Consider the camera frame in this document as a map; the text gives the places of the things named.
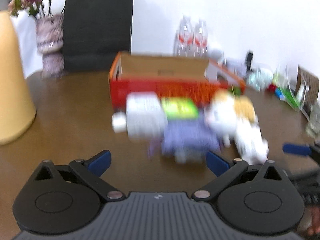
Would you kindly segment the person's hand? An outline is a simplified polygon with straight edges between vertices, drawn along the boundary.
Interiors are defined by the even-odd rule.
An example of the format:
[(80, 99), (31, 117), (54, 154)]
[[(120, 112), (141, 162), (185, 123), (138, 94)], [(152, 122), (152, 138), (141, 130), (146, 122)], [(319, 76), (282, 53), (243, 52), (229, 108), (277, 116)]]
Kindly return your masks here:
[(297, 231), (309, 237), (319, 235), (319, 206), (306, 207)]

